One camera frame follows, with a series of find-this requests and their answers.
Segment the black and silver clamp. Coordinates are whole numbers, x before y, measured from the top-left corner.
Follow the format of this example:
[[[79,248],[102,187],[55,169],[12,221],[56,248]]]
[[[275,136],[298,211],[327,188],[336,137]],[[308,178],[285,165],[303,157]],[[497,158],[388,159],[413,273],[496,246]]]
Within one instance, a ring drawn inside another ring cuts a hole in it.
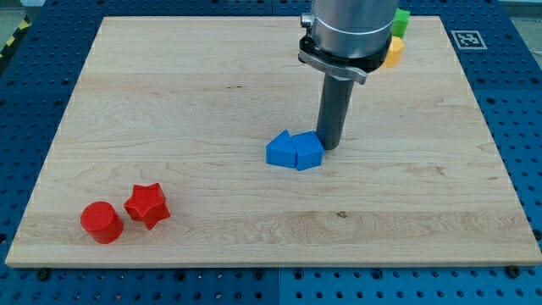
[[[391,44],[391,23],[369,32],[347,32],[329,28],[314,14],[304,13],[301,27],[307,33],[299,41],[300,62],[361,85],[384,63]]]

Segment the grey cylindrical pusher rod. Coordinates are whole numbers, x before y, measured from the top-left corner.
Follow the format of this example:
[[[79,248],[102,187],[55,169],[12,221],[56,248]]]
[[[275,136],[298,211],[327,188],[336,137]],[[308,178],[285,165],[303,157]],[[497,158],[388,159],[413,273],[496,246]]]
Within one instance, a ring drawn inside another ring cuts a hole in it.
[[[325,150],[340,143],[353,85],[353,80],[324,76],[316,133]]]

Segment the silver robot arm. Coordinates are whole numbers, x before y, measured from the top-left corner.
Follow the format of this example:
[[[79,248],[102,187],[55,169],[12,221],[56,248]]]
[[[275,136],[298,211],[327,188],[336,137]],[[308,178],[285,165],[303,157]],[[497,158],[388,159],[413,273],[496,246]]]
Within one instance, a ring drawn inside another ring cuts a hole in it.
[[[398,3],[314,0],[300,17],[298,59],[324,73],[316,133],[326,150],[340,143],[353,86],[385,61]]]

